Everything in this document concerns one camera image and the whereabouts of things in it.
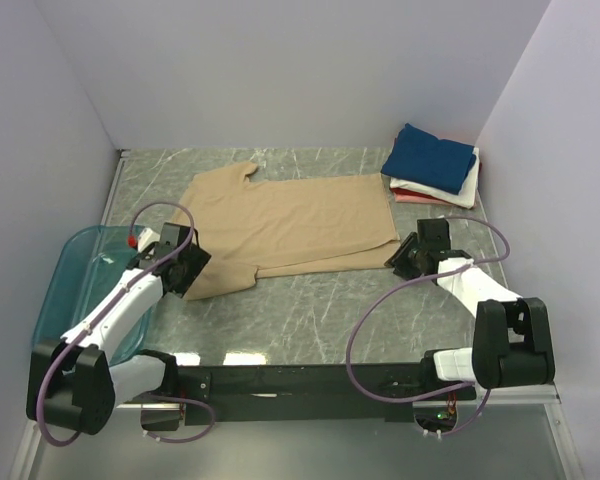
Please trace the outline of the beige t-shirt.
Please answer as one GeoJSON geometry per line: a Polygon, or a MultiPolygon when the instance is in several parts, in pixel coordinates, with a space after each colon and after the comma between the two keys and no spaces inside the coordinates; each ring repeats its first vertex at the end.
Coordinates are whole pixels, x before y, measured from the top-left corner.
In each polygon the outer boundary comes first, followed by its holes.
{"type": "Polygon", "coordinates": [[[200,173],[181,197],[211,255],[185,299],[263,278],[379,269],[397,251],[380,174],[254,182],[257,168],[242,162],[200,173]]]}

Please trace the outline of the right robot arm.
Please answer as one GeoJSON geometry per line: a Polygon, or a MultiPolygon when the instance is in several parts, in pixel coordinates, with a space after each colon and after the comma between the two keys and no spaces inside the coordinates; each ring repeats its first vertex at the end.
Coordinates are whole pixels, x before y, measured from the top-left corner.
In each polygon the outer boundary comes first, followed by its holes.
{"type": "Polygon", "coordinates": [[[500,389],[550,384],[555,360],[545,303],[507,289],[475,259],[452,247],[447,218],[422,219],[385,265],[400,278],[426,279],[475,319],[470,347],[429,351],[425,365],[440,382],[500,389]]]}

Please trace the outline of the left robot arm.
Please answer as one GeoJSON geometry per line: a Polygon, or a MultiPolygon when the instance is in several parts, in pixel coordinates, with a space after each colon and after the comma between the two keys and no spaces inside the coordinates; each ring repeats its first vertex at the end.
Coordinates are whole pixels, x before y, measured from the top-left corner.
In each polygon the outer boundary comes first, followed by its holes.
{"type": "Polygon", "coordinates": [[[180,392],[174,355],[140,350],[119,364],[120,345],[168,294],[183,296],[209,263],[192,226],[165,223],[157,239],[135,248],[111,291],[75,326],[42,339],[31,353],[26,414],[51,445],[95,435],[122,403],[180,392]]]}

